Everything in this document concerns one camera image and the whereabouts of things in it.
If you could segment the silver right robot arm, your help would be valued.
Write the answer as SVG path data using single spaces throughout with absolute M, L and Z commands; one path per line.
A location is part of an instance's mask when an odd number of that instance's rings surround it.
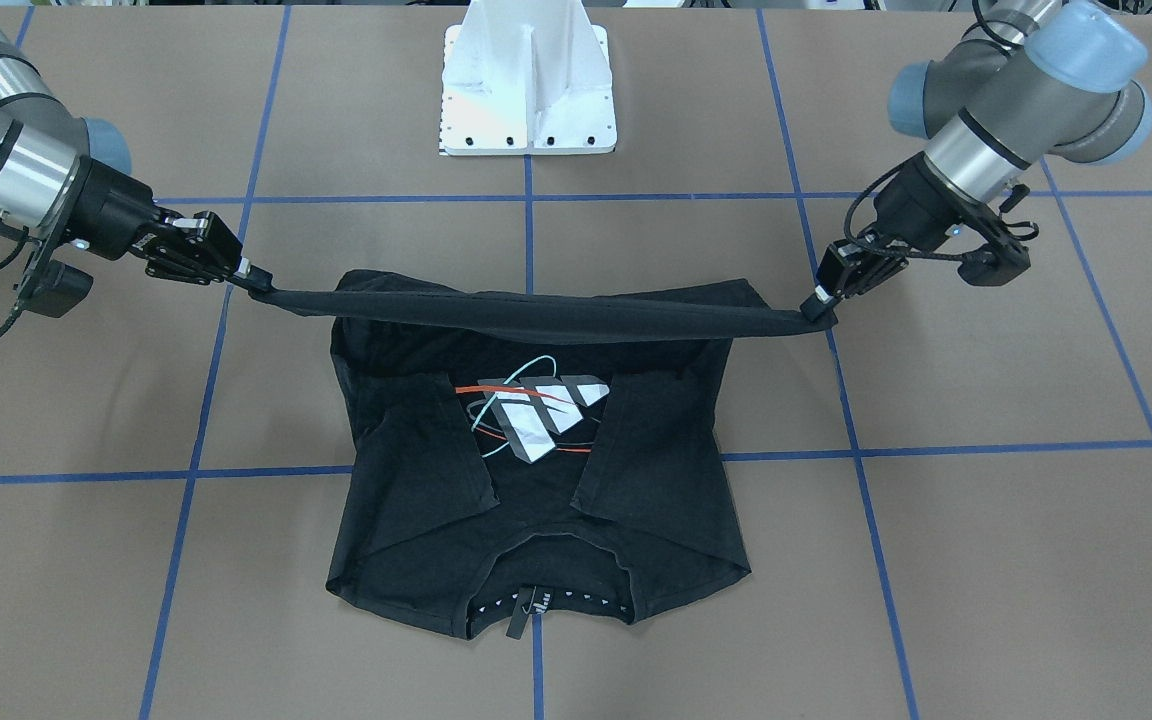
M 86 300 L 92 278 L 54 258 L 65 243 L 108 260 L 136 256 L 165 281 L 210 285 L 253 273 L 217 214 L 183 217 L 157 205 L 129 174 L 120 132 L 73 118 L 0 29 L 0 233 L 15 228 L 35 243 L 15 288 L 18 313 L 55 318 Z

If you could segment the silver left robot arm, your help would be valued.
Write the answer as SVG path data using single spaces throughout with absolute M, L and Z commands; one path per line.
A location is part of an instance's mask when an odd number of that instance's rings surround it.
M 1021 174 L 1056 156 L 1121 161 L 1152 131 L 1137 74 L 1149 51 L 1093 1 L 1000 1 L 975 13 L 940 60 L 902 68 L 888 119 L 925 146 L 861 191 L 874 219 L 823 255 L 810 323 L 872 291 L 910 262 L 952 263 L 967 285 L 1000 287 L 1030 268 L 1033 222 L 1007 222 L 1029 194 Z

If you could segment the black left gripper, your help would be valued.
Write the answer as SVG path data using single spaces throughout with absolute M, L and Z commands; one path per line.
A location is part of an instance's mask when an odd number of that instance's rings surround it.
M 818 323 L 844 300 L 873 291 L 911 260 L 957 264 L 975 287 L 1000 287 L 1030 270 L 1025 242 L 1033 223 L 1007 223 L 987 202 L 965 199 L 935 174 L 925 156 L 890 168 L 851 200 L 841 245 L 814 270 L 814 290 L 799 305 Z

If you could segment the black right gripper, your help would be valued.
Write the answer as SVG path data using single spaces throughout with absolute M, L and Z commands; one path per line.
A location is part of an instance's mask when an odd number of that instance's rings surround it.
M 157 225 L 164 225 L 157 255 L 146 260 L 146 274 L 187 285 L 225 283 L 242 263 L 242 242 L 214 211 L 180 217 L 160 209 L 152 190 L 92 158 L 79 158 L 73 181 L 15 287 L 15 313 L 59 318 L 86 300 L 93 278 L 52 255 L 84 241 L 88 251 L 111 262 L 123 258 Z

